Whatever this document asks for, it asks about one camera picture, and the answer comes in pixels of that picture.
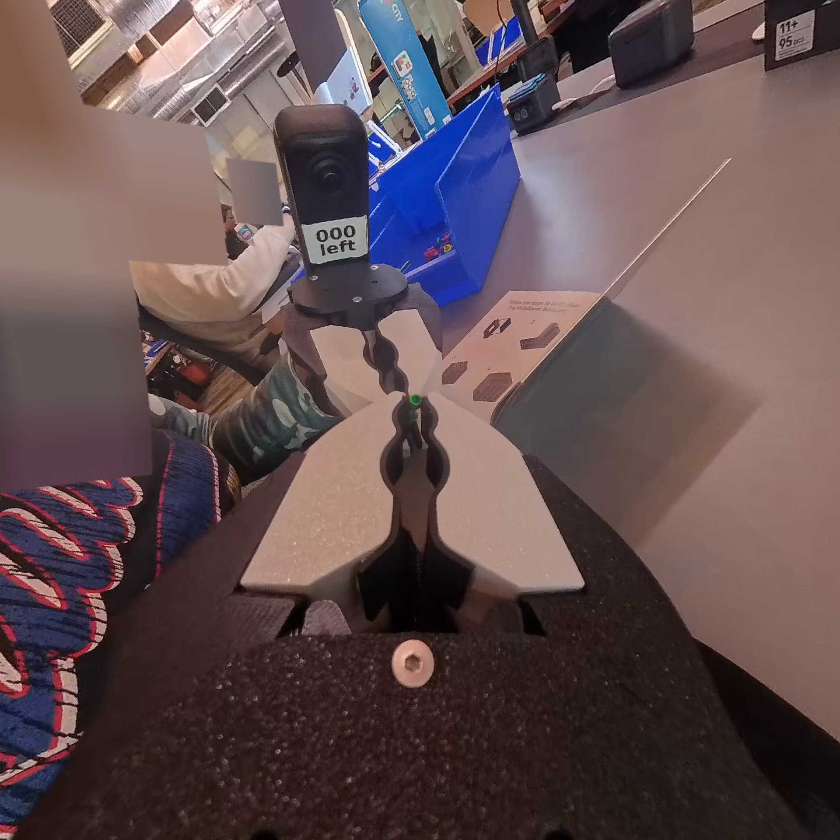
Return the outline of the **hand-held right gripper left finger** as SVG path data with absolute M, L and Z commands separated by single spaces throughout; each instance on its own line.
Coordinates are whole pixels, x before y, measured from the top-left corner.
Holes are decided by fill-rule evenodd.
M 415 549 L 396 482 L 404 471 L 405 394 L 388 394 L 313 444 L 243 572 L 251 594 L 335 602 L 381 617 L 411 586 Z

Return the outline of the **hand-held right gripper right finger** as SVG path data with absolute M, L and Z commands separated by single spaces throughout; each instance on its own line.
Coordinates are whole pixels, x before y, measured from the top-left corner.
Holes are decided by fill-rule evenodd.
M 423 584 L 452 617 L 487 617 L 585 581 L 522 452 L 441 394 L 423 403 L 432 487 Z

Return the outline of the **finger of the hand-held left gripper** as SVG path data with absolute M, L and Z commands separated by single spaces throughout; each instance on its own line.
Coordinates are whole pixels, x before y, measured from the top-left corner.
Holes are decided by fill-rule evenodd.
M 324 369 L 324 390 L 342 417 L 385 397 L 378 370 L 365 359 L 368 344 L 363 331 L 325 325 L 309 334 Z
M 419 310 L 396 310 L 379 321 L 396 389 L 408 396 L 427 397 L 443 381 L 443 355 Z

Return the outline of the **white instruction booklet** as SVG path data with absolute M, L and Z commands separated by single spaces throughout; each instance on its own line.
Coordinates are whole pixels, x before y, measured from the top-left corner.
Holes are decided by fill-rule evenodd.
M 441 393 L 481 421 L 494 424 L 517 389 L 614 300 L 731 162 L 728 157 L 719 164 L 603 292 L 511 291 L 500 299 L 444 359 Z

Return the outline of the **blue plastic bin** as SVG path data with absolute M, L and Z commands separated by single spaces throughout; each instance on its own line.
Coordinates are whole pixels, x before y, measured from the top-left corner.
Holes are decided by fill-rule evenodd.
M 439 310 L 480 291 L 520 183 L 499 90 L 414 145 L 374 185 L 368 151 L 371 260 L 398 268 Z M 447 232 L 455 250 L 426 263 L 425 249 Z

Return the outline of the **black glossy cardboard box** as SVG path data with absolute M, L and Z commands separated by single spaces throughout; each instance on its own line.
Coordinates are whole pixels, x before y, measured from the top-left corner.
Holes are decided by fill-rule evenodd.
M 764 70 L 839 50 L 839 1 L 765 1 Z

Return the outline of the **person's left forearm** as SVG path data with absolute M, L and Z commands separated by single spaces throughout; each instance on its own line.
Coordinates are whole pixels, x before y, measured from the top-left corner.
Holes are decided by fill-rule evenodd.
M 153 394 L 149 408 L 152 427 L 213 450 L 245 484 L 266 477 L 341 421 L 316 402 L 287 351 L 255 388 L 217 414 Z

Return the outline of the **grey desk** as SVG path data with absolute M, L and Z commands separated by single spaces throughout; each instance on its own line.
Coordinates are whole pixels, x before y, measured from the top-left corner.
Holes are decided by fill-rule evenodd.
M 521 181 L 445 351 L 510 291 L 605 294 L 498 426 L 617 530 L 693 636 L 838 738 L 838 52 L 709 72 L 514 139 Z

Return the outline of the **blue printed carton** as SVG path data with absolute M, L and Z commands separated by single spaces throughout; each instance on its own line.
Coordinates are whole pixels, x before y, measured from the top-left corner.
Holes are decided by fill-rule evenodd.
M 361 21 L 420 141 L 452 120 L 446 96 L 403 1 L 359 1 Z

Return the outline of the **dark charger block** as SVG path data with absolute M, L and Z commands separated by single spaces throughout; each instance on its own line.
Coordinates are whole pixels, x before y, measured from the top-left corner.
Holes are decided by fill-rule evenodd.
M 534 133 L 550 123 L 560 109 L 560 92 L 553 74 L 539 74 L 513 89 L 502 107 L 517 136 Z

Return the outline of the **person's dark clothing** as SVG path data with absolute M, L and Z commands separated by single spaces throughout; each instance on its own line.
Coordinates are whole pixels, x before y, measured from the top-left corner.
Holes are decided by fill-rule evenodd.
M 172 430 L 147 476 L 2 493 L 1 832 L 65 768 L 102 691 L 109 619 L 235 509 L 235 469 Z

